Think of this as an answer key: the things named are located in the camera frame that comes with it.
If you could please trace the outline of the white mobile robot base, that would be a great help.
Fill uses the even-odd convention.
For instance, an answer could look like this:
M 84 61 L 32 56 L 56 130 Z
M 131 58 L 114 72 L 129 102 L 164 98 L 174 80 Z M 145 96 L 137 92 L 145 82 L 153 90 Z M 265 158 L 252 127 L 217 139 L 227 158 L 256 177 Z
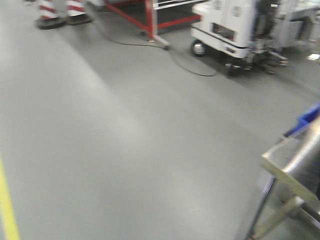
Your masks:
M 208 0 L 197 3 L 192 12 L 200 17 L 191 25 L 195 41 L 191 52 L 202 57 L 209 48 L 227 55 L 226 74 L 236 76 L 258 65 L 267 74 L 273 67 L 288 64 L 275 46 L 278 0 Z

